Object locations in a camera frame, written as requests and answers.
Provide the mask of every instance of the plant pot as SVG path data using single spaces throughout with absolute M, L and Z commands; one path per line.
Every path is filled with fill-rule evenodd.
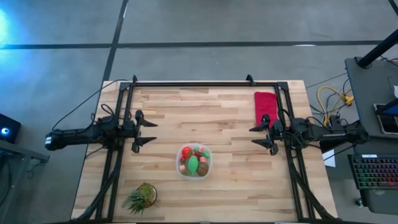
M 154 199 L 154 201 L 153 201 L 152 203 L 150 203 L 150 205 L 145 206 L 145 208 L 149 208 L 149 207 L 153 206 L 153 204 L 155 204 L 155 202 L 156 202 L 156 200 L 157 200 L 157 191 L 156 191 L 156 188 L 155 188 L 152 184 L 151 184 L 150 186 L 152 187 L 152 190 L 153 190 L 154 193 L 155 193 L 155 199 Z

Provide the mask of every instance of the black metal frame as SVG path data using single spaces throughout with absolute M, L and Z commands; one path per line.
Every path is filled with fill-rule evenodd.
M 281 97 L 281 91 L 284 92 L 285 99 L 287 102 L 287 111 L 291 115 L 292 118 L 294 118 L 294 111 L 293 111 L 293 106 L 292 102 L 290 99 L 290 93 L 289 93 L 289 86 L 287 82 L 255 82 L 250 75 L 247 76 L 246 81 L 242 82 L 138 82 L 137 78 L 134 76 L 132 82 L 121 82 L 120 87 L 119 87 L 119 95 L 116 103 L 116 109 L 115 109 L 115 116 L 119 117 L 120 111 L 121 111 L 121 103 L 123 100 L 123 94 L 128 91 L 127 95 L 127 102 L 126 102 L 126 110 L 124 112 L 124 117 L 123 117 L 123 123 L 128 121 L 130 119 L 129 117 L 129 110 L 131 108 L 131 102 L 132 102 L 132 94 L 134 91 L 135 87 L 158 87 L 158 86 L 268 86 L 268 87 L 273 87 L 275 90 L 275 94 L 277 96 L 277 109 L 282 110 L 283 104 L 282 104 L 282 97 Z M 113 149 L 109 149 L 108 153 L 106 155 L 106 161 L 104 165 L 104 172 L 103 172 L 103 178 L 101 182 L 101 190 L 98 193 L 98 195 L 95 197 L 93 202 L 89 205 L 89 207 L 86 209 L 86 211 L 77 219 L 75 220 L 70 220 L 68 222 L 61 222 L 61 223 L 112 223 L 113 222 L 113 214 L 114 214 L 114 206 L 116 203 L 116 196 L 117 196 L 117 191 L 118 191 L 118 182 L 119 182 L 119 175 L 121 171 L 121 163 L 122 163 L 122 158 L 123 158 L 123 147 L 124 147 L 125 139 L 118 139 L 116 144 L 114 145 Z M 111 169 L 111 161 L 112 161 L 112 156 L 113 152 L 117 151 L 117 158 L 116 162 L 113 168 L 113 171 L 109 174 L 110 169 Z M 320 205 L 316 197 L 311 193 L 309 186 L 308 186 L 308 179 L 307 179 L 307 173 L 305 170 L 305 164 L 304 164 L 304 159 L 303 159 L 303 154 L 301 151 L 297 151 L 297 159 L 298 159 L 298 168 L 300 170 L 300 173 L 295 168 L 295 165 L 293 163 L 294 158 L 292 156 L 292 151 L 290 150 L 289 143 L 285 141 L 285 151 L 287 155 L 287 165 L 289 167 L 289 174 L 290 174 L 290 181 L 292 184 L 292 193 L 294 197 L 294 204 L 295 204 L 295 210 L 296 210 L 296 215 L 297 219 L 299 222 L 301 220 L 305 219 L 306 221 L 308 220 L 313 220 L 316 222 L 322 222 L 322 220 L 317 220 L 315 219 L 315 212 L 314 212 L 314 205 L 315 208 L 317 209 L 318 213 L 320 216 L 324 219 L 330 219 L 334 220 L 336 222 L 342 222 L 340 220 L 335 219 L 331 215 L 329 215 L 326 210 Z M 111 189 L 111 196 L 109 200 L 109 208 L 108 208 L 108 214 L 106 218 L 102 217 L 102 212 L 103 212 L 103 204 L 104 204 L 104 196 L 109 190 L 109 188 L 112 185 Z M 305 193 L 305 199 L 306 199 L 306 204 L 308 208 L 308 216 L 309 218 L 304 218 L 303 217 L 303 208 L 302 204 L 300 201 L 300 193 L 299 189 L 297 187 L 299 185 L 304 193 Z M 94 214 L 94 211 L 96 211 L 95 218 L 90 220 L 90 217 Z

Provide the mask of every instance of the bowl of toy fruit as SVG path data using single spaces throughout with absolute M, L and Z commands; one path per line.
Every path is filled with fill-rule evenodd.
M 177 153 L 175 168 L 188 180 L 205 179 L 213 166 L 210 149 L 201 144 L 187 144 Z

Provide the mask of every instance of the keyboard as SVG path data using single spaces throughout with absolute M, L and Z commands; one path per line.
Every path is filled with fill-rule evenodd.
M 348 155 L 358 190 L 398 189 L 398 154 Z

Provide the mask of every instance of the brown toy fruit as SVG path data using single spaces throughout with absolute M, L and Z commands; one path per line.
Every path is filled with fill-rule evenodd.
M 197 174 L 201 177 L 206 176 L 207 172 L 209 171 L 209 165 L 205 163 L 201 163 L 198 167 Z

